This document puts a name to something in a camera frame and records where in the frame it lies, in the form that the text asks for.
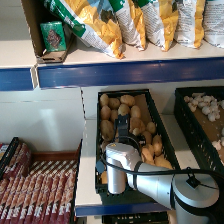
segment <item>cable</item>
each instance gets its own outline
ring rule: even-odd
[[[151,171],[151,172],[135,172],[135,171],[131,171],[131,170],[127,170],[118,166],[115,166],[111,163],[108,163],[103,156],[101,156],[101,160],[103,161],[104,164],[115,168],[117,170],[123,171],[125,173],[128,174],[132,174],[132,175],[141,175],[141,176],[157,176],[157,175],[173,175],[173,174],[189,174],[189,169],[186,170],[167,170],[167,171]],[[200,170],[200,169],[190,169],[191,172],[193,173],[198,173],[198,174],[209,174],[211,176],[215,176],[218,178],[221,178],[224,180],[224,176],[222,176],[221,174],[214,172],[212,170]]]

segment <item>cardboard box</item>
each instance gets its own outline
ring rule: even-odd
[[[33,42],[34,53],[37,58],[37,63],[52,63],[63,62],[74,35],[70,32],[68,27],[65,30],[66,36],[66,51],[46,52],[43,36],[41,33],[40,24],[45,22],[60,21],[53,16],[38,0],[21,0],[26,22]]]

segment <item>white wall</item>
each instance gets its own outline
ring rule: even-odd
[[[137,85],[123,86],[96,86],[83,87],[83,103],[86,119],[96,119],[97,116],[97,94],[98,92],[131,90],[131,89],[149,89],[152,98],[155,101],[157,110],[160,114],[173,114],[175,103],[175,89],[178,87],[194,86],[224,86],[222,80],[206,80],[191,82],[169,82],[169,83],[146,83]]]
[[[17,136],[37,151],[74,150],[83,130],[80,88],[0,92],[0,142]]]

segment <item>robotic arm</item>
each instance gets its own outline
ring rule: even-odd
[[[216,181],[208,174],[197,174],[197,179],[188,174],[139,175],[141,172],[147,174],[149,171],[169,169],[143,163],[137,149],[122,143],[111,143],[106,147],[106,164],[108,190],[111,194],[120,194],[125,190],[125,173],[122,171],[125,169],[132,171],[127,173],[129,186],[169,209],[176,209],[178,223],[224,222],[217,220],[216,213],[214,214],[214,207],[217,210],[217,205],[214,205],[221,200],[220,191]]]

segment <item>potato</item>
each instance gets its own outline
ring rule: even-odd
[[[145,162],[145,161],[153,161],[153,157],[152,157],[151,153],[145,147],[142,148],[141,157],[142,157],[142,161],[143,162]]]
[[[121,97],[121,103],[124,103],[128,105],[129,107],[132,107],[135,105],[135,98],[130,95],[124,95]]]
[[[143,131],[142,135],[145,136],[146,144],[151,144],[152,143],[152,135],[148,131]]]
[[[100,106],[103,107],[105,105],[108,105],[109,103],[109,97],[107,96],[107,94],[103,94],[101,97],[100,97]]]
[[[137,117],[131,117],[129,131],[132,133],[135,128],[138,128],[141,132],[141,120]]]
[[[141,118],[141,110],[138,106],[135,105],[131,108],[131,117]]]
[[[155,155],[160,156],[162,153],[163,144],[162,144],[162,139],[159,135],[154,136],[154,138],[152,140],[152,146],[155,150]]]
[[[143,123],[143,121],[141,120],[141,123],[140,123],[140,132],[144,132],[145,131],[145,124]]]
[[[147,124],[146,130],[154,135],[156,133],[156,125],[153,122],[149,122]]]
[[[110,144],[108,141],[103,141],[101,144],[102,152],[105,152],[107,145]]]
[[[155,149],[153,148],[153,146],[151,144],[146,144],[144,147],[146,147],[151,153],[152,157],[154,157]]]
[[[112,110],[110,114],[110,120],[114,123],[114,121],[118,118],[118,111]]]
[[[171,170],[173,169],[170,162],[168,160],[166,160],[163,155],[155,157],[155,165],[165,167],[165,168],[168,168],[168,169],[171,169]]]
[[[117,110],[121,105],[120,100],[117,98],[109,98],[109,104],[111,110]]]
[[[126,104],[121,104],[118,108],[118,114],[124,116],[130,113],[130,108]]]
[[[114,126],[111,121],[102,120],[100,123],[100,130],[102,138],[105,141],[111,141],[114,137]]]
[[[110,108],[107,105],[103,106],[102,109],[100,110],[101,120],[109,120],[110,115],[111,115]]]
[[[139,128],[135,128],[134,130],[133,130],[133,135],[135,135],[135,136],[137,136],[137,135],[139,135],[139,134],[141,134],[141,132],[140,132],[140,129]]]
[[[101,174],[101,183],[107,184],[107,171],[103,171],[103,173]]]

